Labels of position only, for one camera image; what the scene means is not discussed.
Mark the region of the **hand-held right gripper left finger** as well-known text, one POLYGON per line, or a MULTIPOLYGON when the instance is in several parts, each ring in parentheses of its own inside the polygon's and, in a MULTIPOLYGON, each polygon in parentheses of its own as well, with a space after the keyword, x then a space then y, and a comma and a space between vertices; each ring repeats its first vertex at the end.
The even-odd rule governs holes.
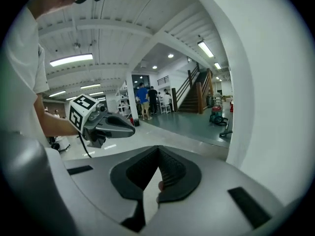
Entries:
POLYGON ((69 236, 159 236, 145 222, 144 190, 158 168, 159 147, 66 161, 75 229, 69 236))

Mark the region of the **person's right hand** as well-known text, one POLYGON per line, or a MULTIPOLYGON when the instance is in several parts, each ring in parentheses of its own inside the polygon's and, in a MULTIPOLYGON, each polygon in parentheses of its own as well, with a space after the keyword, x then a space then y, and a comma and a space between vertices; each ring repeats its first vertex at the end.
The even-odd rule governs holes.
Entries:
POLYGON ((158 188, 159 188, 159 194, 158 194, 158 196, 157 196, 157 198, 156 198, 156 203, 157 203, 157 204, 159 204, 160 195, 161 195, 161 193, 164 191, 164 182, 163 182, 163 181, 160 181, 160 182, 158 183, 158 188))

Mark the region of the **red green shop vacuum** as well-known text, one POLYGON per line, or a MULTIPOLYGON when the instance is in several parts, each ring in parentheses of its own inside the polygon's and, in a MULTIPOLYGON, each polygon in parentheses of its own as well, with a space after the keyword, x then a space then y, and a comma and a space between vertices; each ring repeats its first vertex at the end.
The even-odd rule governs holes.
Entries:
POLYGON ((209 118, 209 122, 218 125, 218 126, 227 126, 228 119, 223 117, 222 115, 222 107, 221 106, 213 106, 211 108, 211 114, 209 118))

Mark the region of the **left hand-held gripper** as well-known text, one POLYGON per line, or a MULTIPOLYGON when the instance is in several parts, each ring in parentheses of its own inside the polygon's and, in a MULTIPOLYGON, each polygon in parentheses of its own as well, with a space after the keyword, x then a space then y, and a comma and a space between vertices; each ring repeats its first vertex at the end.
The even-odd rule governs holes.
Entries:
POLYGON ((103 103, 81 94, 69 103, 69 121, 79 137, 100 148, 108 138, 127 138, 135 134, 135 128, 124 116, 107 113, 103 103))

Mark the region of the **grey floor nozzle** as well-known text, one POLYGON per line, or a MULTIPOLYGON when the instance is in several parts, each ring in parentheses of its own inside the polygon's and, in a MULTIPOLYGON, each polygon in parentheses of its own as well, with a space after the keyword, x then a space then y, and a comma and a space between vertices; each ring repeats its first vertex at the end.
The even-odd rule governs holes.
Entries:
POLYGON ((221 132, 221 133, 219 134, 219 137, 221 137, 221 138, 222 138, 222 137, 226 137, 227 135, 233 133, 232 129, 229 129, 229 124, 230 124, 229 120, 226 119, 226 126, 225 126, 225 129, 224 129, 223 132, 221 132))

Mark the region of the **person's white t-shirt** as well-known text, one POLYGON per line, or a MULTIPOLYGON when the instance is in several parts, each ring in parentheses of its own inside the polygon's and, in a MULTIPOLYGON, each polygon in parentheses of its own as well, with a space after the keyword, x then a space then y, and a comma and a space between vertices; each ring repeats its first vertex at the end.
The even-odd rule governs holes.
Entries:
POLYGON ((10 131, 37 139, 47 147, 34 103, 38 94, 49 89, 44 50, 39 44, 38 24, 30 10, 24 6, 3 41, 2 58, 4 115, 0 123, 10 131))

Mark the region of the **row of ceiling tube lights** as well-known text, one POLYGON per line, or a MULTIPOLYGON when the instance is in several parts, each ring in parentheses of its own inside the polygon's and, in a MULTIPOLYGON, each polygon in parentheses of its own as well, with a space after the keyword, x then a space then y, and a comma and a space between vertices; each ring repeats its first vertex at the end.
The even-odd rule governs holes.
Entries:
POLYGON ((128 73, 157 74, 175 61, 192 59, 215 69, 218 63, 227 68, 227 55, 222 46, 206 42, 213 56, 205 53, 198 44, 187 45, 171 38, 145 39, 138 47, 125 52, 108 50, 101 53, 103 62, 96 62, 94 54, 82 54, 54 60, 48 64, 48 99, 69 100, 78 94, 98 95, 115 92, 124 84, 128 73))

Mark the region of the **brown wooden staircase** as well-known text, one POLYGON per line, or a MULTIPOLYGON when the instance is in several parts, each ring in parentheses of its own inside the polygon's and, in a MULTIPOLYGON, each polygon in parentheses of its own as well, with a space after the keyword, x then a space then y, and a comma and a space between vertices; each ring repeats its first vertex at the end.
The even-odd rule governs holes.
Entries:
POLYGON ((194 70, 188 70, 188 76, 178 88, 172 88, 173 110, 175 112, 202 114, 214 94, 212 72, 201 69, 197 64, 194 70))

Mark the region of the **white shelving rack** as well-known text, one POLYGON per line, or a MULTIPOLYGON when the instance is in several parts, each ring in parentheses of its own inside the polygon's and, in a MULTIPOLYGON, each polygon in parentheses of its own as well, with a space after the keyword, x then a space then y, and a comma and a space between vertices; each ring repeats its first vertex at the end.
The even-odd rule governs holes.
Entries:
POLYGON ((131 117, 131 109, 127 90, 118 90, 116 93, 118 113, 126 118, 131 117))

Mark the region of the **person's left forearm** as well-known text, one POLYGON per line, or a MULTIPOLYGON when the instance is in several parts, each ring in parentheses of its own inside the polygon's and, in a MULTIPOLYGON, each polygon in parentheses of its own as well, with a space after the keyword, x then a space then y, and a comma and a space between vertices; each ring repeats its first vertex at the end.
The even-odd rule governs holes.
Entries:
POLYGON ((46 137, 76 136, 78 134, 78 131, 68 120, 45 112, 42 94, 37 94, 34 109, 46 137))

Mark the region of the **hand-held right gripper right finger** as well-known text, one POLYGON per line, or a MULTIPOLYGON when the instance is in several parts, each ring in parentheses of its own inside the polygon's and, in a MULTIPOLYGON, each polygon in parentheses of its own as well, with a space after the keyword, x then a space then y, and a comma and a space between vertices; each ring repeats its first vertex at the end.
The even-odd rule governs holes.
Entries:
POLYGON ((236 167, 182 149, 172 152, 201 170, 199 186, 184 200, 161 204, 145 236, 272 236, 294 211, 236 167))

